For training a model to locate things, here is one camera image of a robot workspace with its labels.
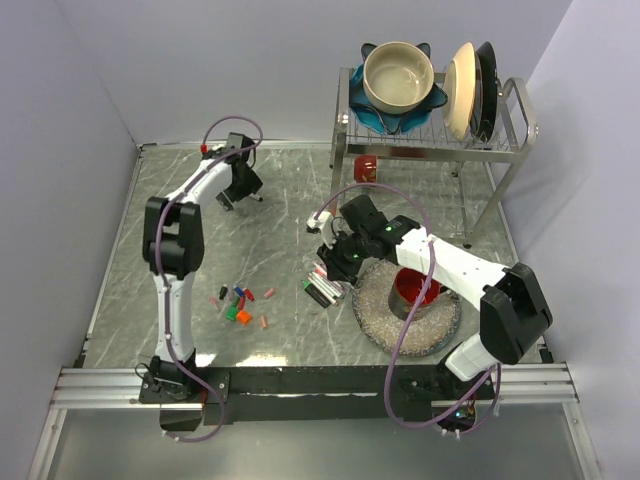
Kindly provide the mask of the green and black highlighter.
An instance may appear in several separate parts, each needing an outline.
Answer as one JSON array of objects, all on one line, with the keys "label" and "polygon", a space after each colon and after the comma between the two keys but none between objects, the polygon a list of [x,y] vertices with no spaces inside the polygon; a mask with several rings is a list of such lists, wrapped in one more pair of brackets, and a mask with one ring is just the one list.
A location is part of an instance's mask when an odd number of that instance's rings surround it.
[{"label": "green and black highlighter", "polygon": [[319,305],[323,308],[328,308],[333,304],[332,300],[328,298],[319,288],[317,288],[312,282],[308,280],[301,281],[303,290]]}]

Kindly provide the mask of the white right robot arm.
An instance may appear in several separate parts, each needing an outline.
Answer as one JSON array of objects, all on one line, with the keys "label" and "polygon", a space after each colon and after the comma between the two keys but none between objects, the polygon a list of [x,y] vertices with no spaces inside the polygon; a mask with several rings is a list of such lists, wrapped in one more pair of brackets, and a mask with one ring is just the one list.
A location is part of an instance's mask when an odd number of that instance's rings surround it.
[{"label": "white right robot arm", "polygon": [[515,365],[553,323],[534,271],[490,262],[428,233],[404,215],[392,219],[361,194],[340,209],[349,230],[336,232],[333,215],[313,213],[307,230],[323,244],[317,254],[332,281],[355,283],[364,260],[387,260],[430,276],[469,302],[480,315],[479,331],[458,345],[437,375],[439,390],[460,398],[473,377],[497,363]]}]

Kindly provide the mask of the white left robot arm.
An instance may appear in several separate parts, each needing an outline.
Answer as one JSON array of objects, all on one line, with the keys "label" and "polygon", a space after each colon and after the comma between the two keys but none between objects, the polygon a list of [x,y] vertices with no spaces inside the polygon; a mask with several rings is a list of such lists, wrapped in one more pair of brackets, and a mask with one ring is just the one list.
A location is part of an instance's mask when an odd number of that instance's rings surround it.
[{"label": "white left robot arm", "polygon": [[165,197],[145,205],[142,256],[153,276],[158,303],[158,340],[143,384],[184,402],[202,388],[192,335],[191,300],[204,253],[202,210],[233,204],[258,193],[262,181],[249,158],[258,143],[231,133],[218,148],[201,147],[202,158],[187,180]]}]

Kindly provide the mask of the orange highlighter cap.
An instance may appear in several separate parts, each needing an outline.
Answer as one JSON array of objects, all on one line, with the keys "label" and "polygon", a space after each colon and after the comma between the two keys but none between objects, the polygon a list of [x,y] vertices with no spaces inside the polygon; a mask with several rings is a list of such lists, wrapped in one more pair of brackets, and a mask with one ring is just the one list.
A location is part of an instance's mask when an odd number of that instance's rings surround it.
[{"label": "orange highlighter cap", "polygon": [[245,310],[240,310],[236,314],[236,321],[243,325],[248,324],[251,321],[251,319],[252,319],[252,315]]}]

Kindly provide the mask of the pink pen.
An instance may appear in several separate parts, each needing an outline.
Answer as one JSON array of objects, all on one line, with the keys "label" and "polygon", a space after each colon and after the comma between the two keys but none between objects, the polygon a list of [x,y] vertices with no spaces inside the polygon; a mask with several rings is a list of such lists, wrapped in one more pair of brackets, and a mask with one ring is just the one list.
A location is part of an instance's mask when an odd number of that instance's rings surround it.
[{"label": "pink pen", "polygon": [[314,271],[318,275],[320,275],[334,290],[338,291],[340,294],[343,294],[345,292],[345,288],[339,282],[328,279],[327,272],[322,266],[315,264]]}]

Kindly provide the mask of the salmon capped white marker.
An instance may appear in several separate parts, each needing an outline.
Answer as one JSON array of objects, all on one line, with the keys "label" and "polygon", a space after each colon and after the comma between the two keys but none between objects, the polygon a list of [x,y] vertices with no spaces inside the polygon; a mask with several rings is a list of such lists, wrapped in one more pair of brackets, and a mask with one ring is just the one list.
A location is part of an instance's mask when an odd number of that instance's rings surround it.
[{"label": "salmon capped white marker", "polygon": [[317,288],[319,288],[328,298],[333,302],[333,305],[337,305],[338,301],[342,298],[343,294],[334,290],[320,275],[316,272],[310,272],[308,275],[309,281],[312,282]]}]

